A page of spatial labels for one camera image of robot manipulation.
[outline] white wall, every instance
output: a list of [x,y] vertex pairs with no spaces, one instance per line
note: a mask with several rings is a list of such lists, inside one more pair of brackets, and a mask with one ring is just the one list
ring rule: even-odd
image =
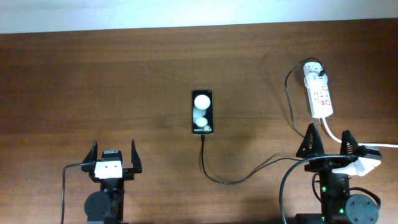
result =
[[398,0],[0,0],[0,33],[398,17]]

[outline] power strip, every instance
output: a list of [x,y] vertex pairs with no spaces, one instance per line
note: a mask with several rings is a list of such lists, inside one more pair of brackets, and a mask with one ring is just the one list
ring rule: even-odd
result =
[[333,114],[328,88],[328,77],[320,75],[322,66],[318,62],[307,62],[304,65],[304,84],[307,87],[313,118],[326,118]]

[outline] power strip switch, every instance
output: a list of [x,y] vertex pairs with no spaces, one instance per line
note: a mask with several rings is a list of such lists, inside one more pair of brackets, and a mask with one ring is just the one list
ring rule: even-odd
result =
[[307,87],[313,118],[326,118],[333,114],[328,88],[328,77],[318,62],[304,65],[304,84]]

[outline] wooden table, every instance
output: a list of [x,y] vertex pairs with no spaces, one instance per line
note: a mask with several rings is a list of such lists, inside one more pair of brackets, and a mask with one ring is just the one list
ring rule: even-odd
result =
[[[253,223],[279,218],[280,162],[241,185],[210,182],[191,133],[191,91],[213,90],[215,133],[209,173],[238,180],[270,156],[294,157],[302,138],[290,124],[284,79],[306,57],[329,76],[340,135],[398,143],[398,20],[298,22],[168,29],[0,35],[0,223],[57,223],[62,168],[134,139],[143,173],[126,182],[129,223]],[[297,126],[316,122],[326,153],[340,145],[309,112],[303,71],[289,80]],[[379,223],[398,219],[398,150],[351,179],[382,198]],[[319,213],[303,166],[285,186],[285,209]],[[83,204],[99,190],[78,168],[67,172],[65,223],[85,223]]]

